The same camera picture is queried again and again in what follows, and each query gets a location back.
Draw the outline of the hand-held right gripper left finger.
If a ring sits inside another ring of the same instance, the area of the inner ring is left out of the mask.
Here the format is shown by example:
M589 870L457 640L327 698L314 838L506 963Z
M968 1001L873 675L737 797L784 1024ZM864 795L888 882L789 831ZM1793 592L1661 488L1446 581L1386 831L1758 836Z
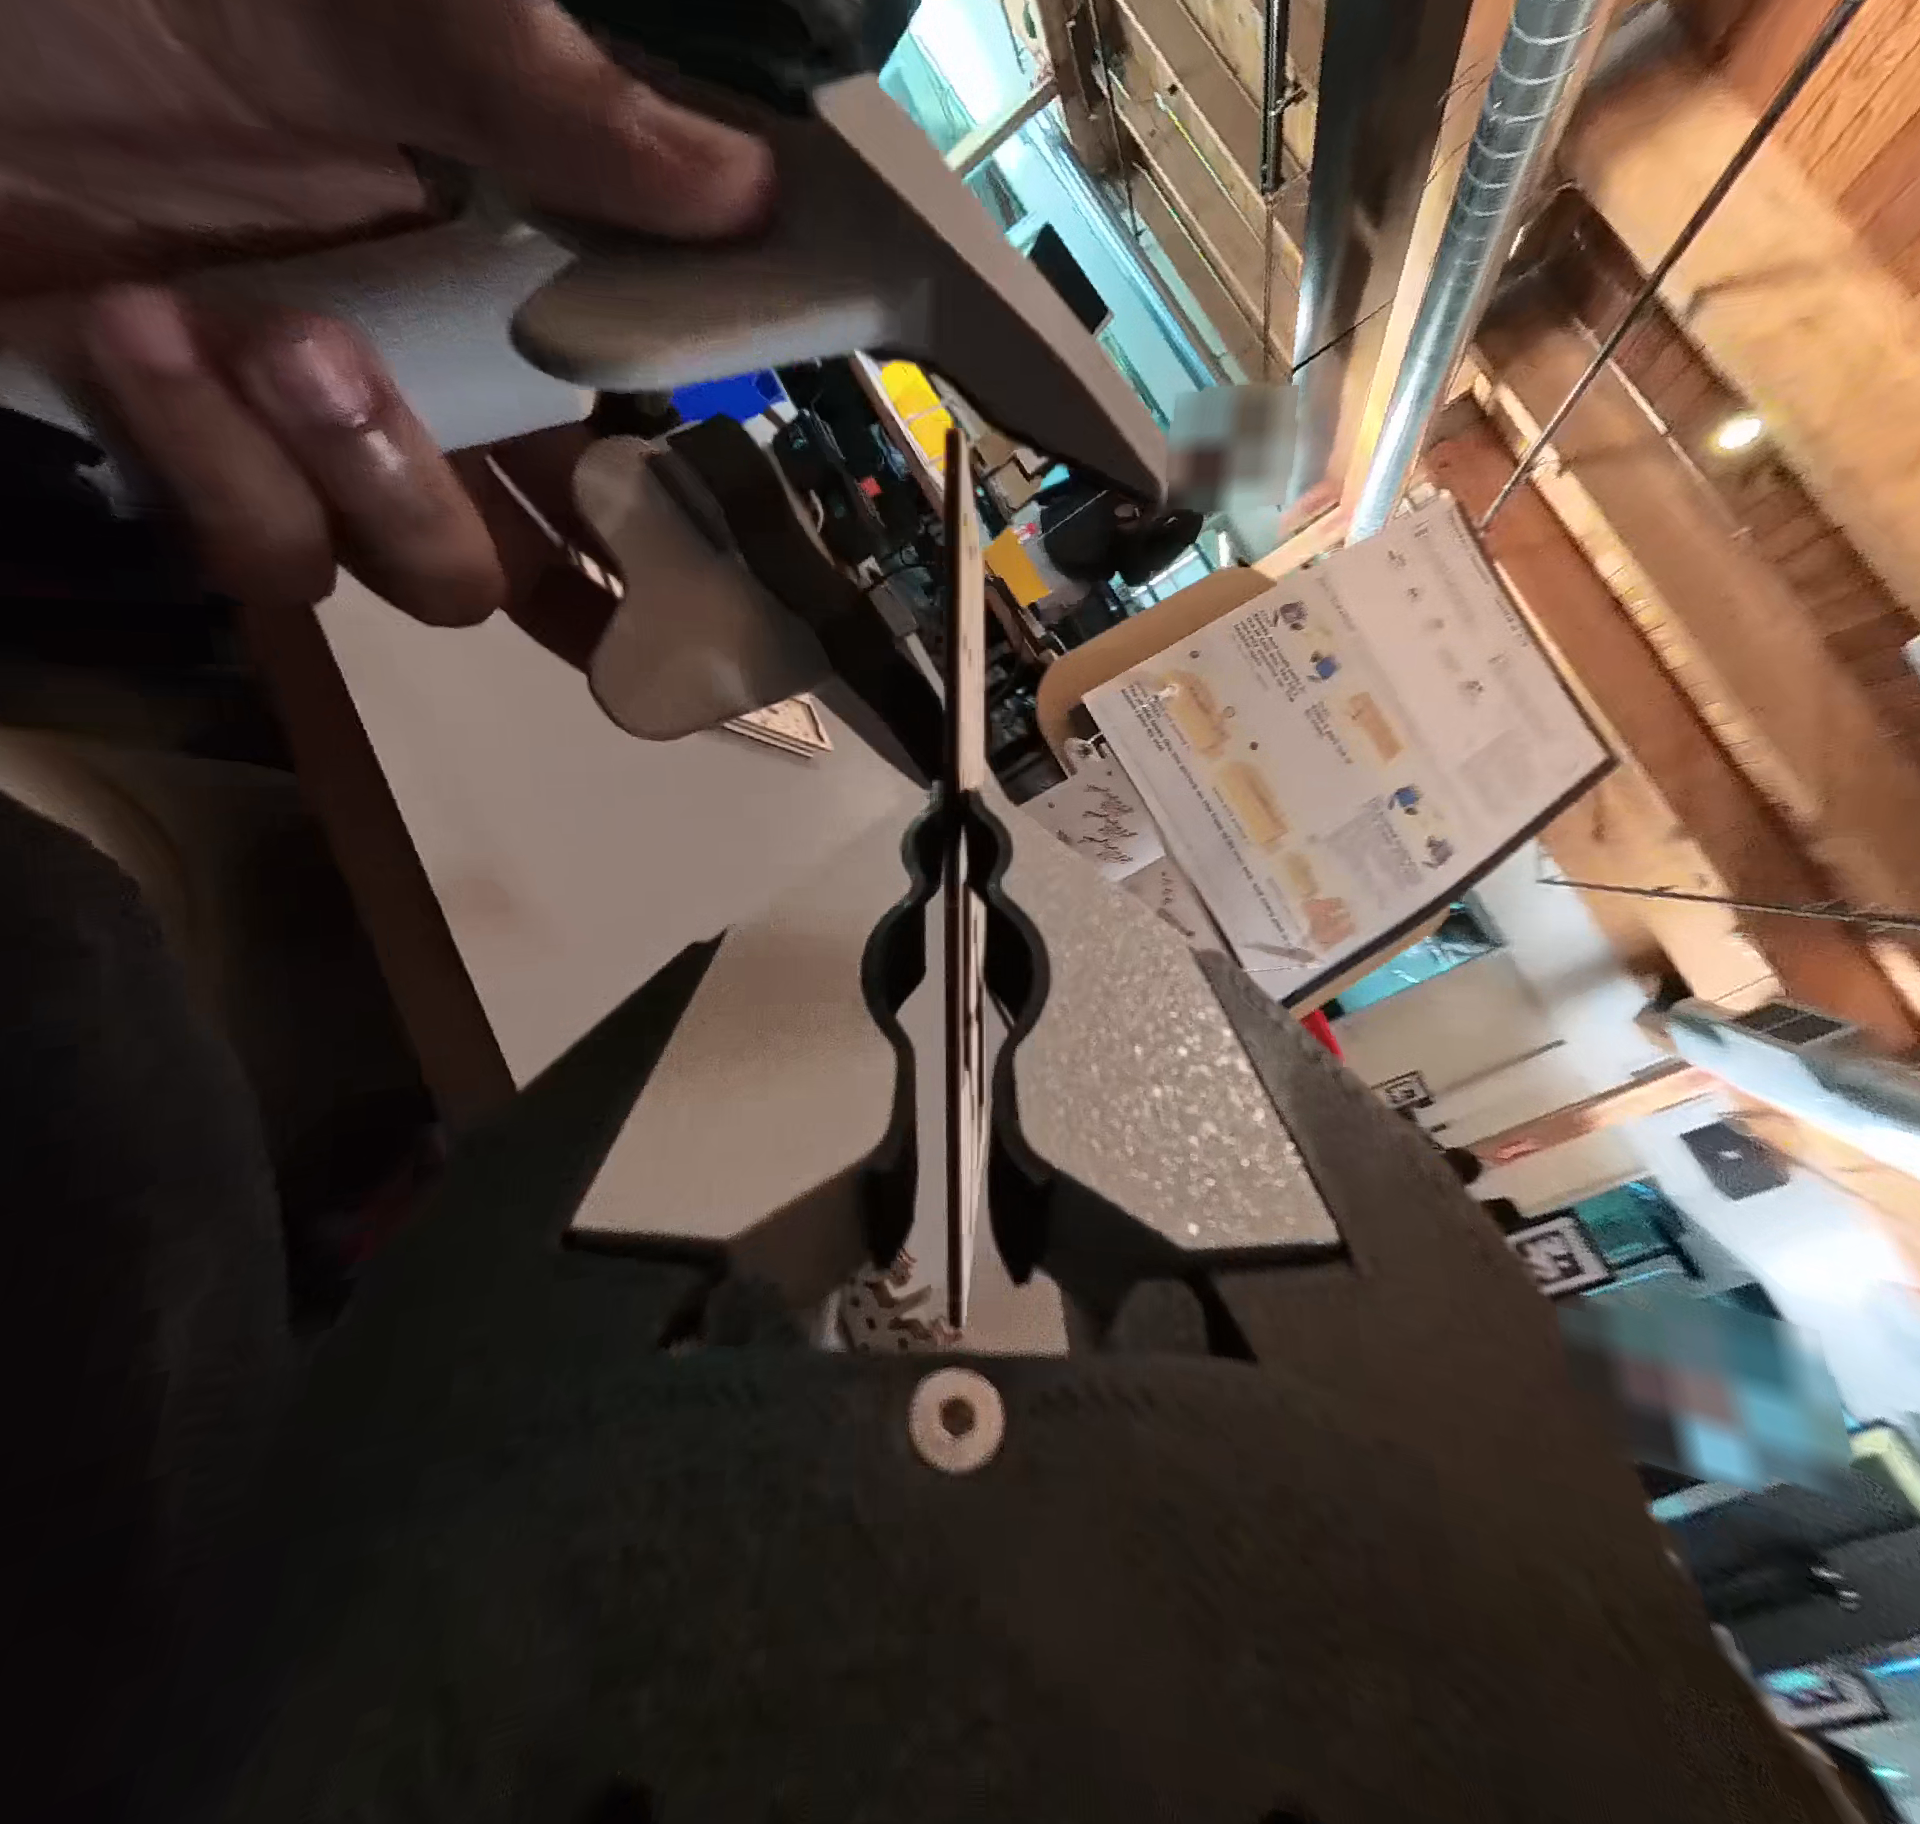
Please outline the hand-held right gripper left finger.
M853 1168L888 1129L898 1064L860 953L908 893L913 817L886 805L728 928L573 1237L702 1239L803 1316L865 1265Z

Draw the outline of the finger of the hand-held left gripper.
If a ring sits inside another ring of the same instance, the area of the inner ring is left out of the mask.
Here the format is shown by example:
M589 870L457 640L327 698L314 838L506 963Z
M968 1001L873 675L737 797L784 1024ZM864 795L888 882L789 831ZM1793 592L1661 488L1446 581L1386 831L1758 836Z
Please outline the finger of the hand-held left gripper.
M676 741L808 693L917 790L937 784L946 702L910 612L832 554L745 426L593 439L572 499L617 588L587 686L623 732Z
M516 352L629 393L900 358L1043 458L1167 499L1167 441L1139 396L876 76L827 83L766 136L778 188L757 236L575 236L512 312Z

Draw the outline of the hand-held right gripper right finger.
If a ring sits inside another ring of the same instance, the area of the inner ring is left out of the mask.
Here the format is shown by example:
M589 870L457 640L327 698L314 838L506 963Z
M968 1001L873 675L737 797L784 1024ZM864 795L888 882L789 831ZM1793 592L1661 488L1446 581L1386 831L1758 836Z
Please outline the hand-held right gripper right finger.
M986 989L986 1212L1015 1284L1340 1257L1331 1210L1230 1013L1264 997L996 788L968 791Z

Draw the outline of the stack of wooden puzzle sheets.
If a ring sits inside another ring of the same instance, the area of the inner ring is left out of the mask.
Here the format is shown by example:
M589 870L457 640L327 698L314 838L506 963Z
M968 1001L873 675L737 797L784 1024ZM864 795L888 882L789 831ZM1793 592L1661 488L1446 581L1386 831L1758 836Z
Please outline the stack of wooden puzzle sheets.
M638 439L563 429L460 455L508 559L508 616L587 677L622 732L708 730L797 755L832 733L810 635L686 516Z

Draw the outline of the wooden puzzle board with cutouts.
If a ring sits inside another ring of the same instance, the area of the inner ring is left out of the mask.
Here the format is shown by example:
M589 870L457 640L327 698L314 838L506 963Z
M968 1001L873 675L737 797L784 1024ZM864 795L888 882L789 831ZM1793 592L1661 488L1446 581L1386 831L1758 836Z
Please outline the wooden puzzle board with cutouts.
M946 429L941 488L943 745L933 809L941 900L946 1304L950 1326L961 1331L987 1175L987 920L973 886L973 812L987 774L987 631L969 446L957 423Z

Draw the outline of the person's left hand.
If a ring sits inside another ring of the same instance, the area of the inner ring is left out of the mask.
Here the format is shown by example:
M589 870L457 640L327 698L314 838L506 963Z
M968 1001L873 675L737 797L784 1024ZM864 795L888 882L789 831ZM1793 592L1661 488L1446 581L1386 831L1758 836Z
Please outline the person's left hand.
M3 299L42 313L108 439L266 608L335 569L467 628L519 581L375 352L316 313L199 305L177 273L355 238L416 203L408 151L563 218L751 232L773 160L677 108L553 0L3 0Z

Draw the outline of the yellow plastic bin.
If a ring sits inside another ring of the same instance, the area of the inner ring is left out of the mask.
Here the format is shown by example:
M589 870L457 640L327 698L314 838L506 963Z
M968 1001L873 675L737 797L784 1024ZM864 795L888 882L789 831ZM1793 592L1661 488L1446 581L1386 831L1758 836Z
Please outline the yellow plastic bin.
M877 366L876 382L910 464L943 480L955 423L930 375L910 360L890 358Z

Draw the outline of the white puzzle parts paper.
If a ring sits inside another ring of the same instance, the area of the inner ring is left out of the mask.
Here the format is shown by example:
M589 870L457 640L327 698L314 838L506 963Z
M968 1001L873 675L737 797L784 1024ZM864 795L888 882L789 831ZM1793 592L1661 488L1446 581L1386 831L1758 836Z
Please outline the white puzzle parts paper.
M1103 882L1145 904L1187 947L1218 945L1195 887L1165 849L1158 821L1116 759L1093 755L1019 809L1096 867Z

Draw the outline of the colour printed instruction sheet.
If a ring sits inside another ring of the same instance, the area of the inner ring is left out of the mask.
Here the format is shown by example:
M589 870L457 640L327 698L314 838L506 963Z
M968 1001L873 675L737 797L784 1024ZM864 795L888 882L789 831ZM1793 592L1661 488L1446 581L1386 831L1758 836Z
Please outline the colour printed instruction sheet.
M1091 686L1223 952L1316 1004L1616 759L1452 492Z

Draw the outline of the printed marker tag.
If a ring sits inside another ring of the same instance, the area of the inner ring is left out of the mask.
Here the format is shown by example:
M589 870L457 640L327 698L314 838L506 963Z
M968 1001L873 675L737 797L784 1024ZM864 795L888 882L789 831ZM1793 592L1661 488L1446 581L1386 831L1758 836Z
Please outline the printed marker tag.
M1576 1212L1525 1220L1505 1232L1502 1242L1548 1299L1584 1295L1617 1280Z
M1775 1722L1798 1736L1827 1736L1889 1722L1882 1688L1867 1665L1784 1665L1761 1672L1758 1689Z

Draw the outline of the person's black knit sweater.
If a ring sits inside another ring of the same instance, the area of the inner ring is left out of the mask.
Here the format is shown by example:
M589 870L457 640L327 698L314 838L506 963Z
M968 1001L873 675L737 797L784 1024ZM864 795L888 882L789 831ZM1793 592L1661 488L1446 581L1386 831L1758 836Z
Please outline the person's black knit sweater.
M303 1331L443 1156L425 1091L275 1159L134 877L3 795L3 1819L130 1819Z

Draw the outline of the silver ventilation duct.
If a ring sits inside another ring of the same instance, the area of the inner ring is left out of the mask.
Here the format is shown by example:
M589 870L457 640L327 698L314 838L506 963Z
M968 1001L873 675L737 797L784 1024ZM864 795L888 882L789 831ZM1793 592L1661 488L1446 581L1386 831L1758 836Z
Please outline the silver ventilation duct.
M1437 168L1447 197L1433 229L1413 229L1381 347L1384 384L1361 413L1351 486L1340 493L1343 541L1372 537L1394 516L1427 423L1465 354L1520 232L1524 200L1543 174L1592 73L1617 0L1497 0L1497 44L1470 59L1477 95L1470 132Z

